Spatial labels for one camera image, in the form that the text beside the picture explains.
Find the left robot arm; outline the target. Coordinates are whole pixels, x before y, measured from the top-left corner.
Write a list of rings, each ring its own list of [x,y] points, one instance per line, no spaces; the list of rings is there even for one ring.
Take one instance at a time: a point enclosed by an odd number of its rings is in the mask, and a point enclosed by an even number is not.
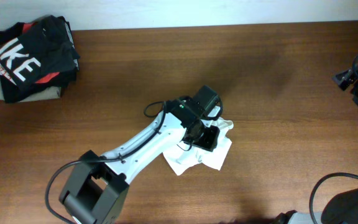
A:
[[[71,168],[59,196],[71,220],[66,223],[114,223],[118,218],[129,185],[163,151],[202,149],[212,152],[218,145],[219,129],[212,125],[223,112],[219,95],[202,86],[194,96],[163,101],[154,120],[121,146],[97,155],[84,153],[76,161],[57,170]]]

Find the white polo shirt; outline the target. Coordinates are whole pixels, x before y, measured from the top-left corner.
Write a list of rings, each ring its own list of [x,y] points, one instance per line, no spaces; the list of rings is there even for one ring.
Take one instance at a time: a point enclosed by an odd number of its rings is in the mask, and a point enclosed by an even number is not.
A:
[[[234,123],[231,120],[223,118],[219,118],[217,121],[202,120],[202,122],[208,128],[211,126],[219,128],[218,144],[213,152],[206,151],[197,146],[188,149],[189,146],[182,142],[165,150],[163,156],[176,175],[182,175],[188,168],[197,164],[204,164],[216,170],[220,170],[223,166],[232,145],[232,141],[226,134],[234,127]]]

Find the black folded shirt white letters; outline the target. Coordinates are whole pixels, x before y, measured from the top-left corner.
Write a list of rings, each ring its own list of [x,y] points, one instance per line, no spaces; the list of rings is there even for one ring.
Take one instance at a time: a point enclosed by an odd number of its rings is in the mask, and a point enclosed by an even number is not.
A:
[[[76,80],[80,55],[68,21],[48,16],[0,31],[0,82],[6,103]]]

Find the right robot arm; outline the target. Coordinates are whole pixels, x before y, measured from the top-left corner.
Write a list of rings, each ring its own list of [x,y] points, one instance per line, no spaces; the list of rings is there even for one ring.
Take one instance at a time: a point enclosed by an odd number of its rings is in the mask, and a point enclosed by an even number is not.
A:
[[[353,101],[358,106],[358,65],[348,71],[333,76],[333,80],[341,90],[352,87]],[[335,195],[325,206],[322,212],[314,211],[314,196],[321,184],[334,177],[346,177],[358,180],[358,175],[336,172],[325,175],[313,187],[309,199],[309,212],[301,213],[296,210],[279,214],[273,224],[292,223],[358,223],[358,188]]]

